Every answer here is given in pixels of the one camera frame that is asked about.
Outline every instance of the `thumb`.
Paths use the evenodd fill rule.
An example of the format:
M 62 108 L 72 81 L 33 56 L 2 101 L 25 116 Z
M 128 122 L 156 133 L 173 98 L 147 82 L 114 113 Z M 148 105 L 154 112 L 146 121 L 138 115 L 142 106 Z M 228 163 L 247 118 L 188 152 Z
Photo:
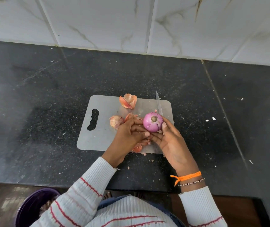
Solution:
M 141 140 L 149 137 L 150 133 L 148 131 L 146 131 L 146 132 L 133 132 L 132 136 L 135 138 L 136 143 L 139 143 Z
M 167 124 L 165 122 L 162 123 L 161 125 L 162 128 L 162 132 L 165 136 L 167 137 L 172 137 L 173 133 L 171 132 L 171 130 L 168 128 Z

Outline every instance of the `knife blade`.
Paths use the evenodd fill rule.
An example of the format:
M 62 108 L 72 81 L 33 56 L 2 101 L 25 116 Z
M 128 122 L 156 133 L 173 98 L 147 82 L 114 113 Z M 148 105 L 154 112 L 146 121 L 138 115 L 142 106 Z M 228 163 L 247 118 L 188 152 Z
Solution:
M 162 108 L 161 108 L 161 104 L 160 104 L 160 99 L 159 99 L 159 95 L 158 95 L 157 91 L 156 91 L 156 100 L 157 100 L 157 106 L 158 106 L 158 113 L 163 116 Z

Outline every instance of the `cutting board handle hole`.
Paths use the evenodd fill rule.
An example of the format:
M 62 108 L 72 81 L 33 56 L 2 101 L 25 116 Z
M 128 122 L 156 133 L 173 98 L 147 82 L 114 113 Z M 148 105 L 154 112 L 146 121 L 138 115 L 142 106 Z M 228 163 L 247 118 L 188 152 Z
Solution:
M 92 116 L 91 116 L 92 119 L 90 121 L 90 125 L 87 127 L 89 131 L 92 131 L 95 129 L 97 120 L 98 120 L 98 115 L 99 115 L 99 111 L 97 109 L 93 109 Z

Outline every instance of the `bracelet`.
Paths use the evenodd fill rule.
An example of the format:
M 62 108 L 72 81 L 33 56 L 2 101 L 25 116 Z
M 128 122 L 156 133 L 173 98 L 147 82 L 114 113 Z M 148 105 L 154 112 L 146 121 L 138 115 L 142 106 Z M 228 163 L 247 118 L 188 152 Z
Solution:
M 201 172 L 200 171 L 198 171 L 197 173 L 188 174 L 188 175 L 185 175 L 185 176 L 182 176 L 182 177 L 177 177 L 175 175 L 170 175 L 170 177 L 172 177 L 172 178 L 177 178 L 177 180 L 175 182 L 175 186 L 180 181 L 185 181 L 185 180 L 188 180 L 188 179 L 191 179 L 191 178 L 195 178 L 195 177 L 198 177 L 198 176 L 201 176 Z
M 204 180 L 205 180 L 205 178 L 201 178 L 200 180 L 198 180 L 196 182 L 186 183 L 186 184 L 182 184 L 182 185 L 178 185 L 178 186 L 189 186 L 189 185 L 193 185 L 193 184 L 196 184 L 196 183 L 200 183 L 200 182 L 202 182 Z

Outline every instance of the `sleeve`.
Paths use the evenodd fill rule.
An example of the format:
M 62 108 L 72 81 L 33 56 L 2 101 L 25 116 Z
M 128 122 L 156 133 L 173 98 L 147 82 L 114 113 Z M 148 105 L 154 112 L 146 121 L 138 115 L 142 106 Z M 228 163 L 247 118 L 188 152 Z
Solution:
M 69 190 L 60 195 L 32 227 L 82 227 L 94 217 L 104 190 L 116 172 L 99 157 Z
M 209 188 L 179 194 L 189 226 L 227 227 Z

